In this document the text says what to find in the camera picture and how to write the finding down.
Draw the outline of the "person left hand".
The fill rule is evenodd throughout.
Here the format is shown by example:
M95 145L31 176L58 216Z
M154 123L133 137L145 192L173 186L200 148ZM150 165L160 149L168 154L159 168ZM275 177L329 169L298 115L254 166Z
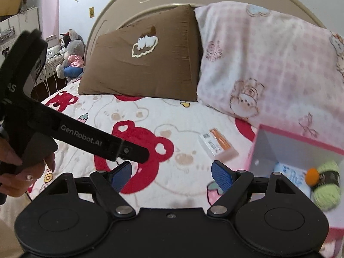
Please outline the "person left hand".
M22 160L16 155L9 143L1 137L1 165L4 163L15 166L22 165ZM22 169L18 174L1 175L1 193L11 197L21 197L27 189L44 173L45 168L55 170L55 154L51 153L36 165Z

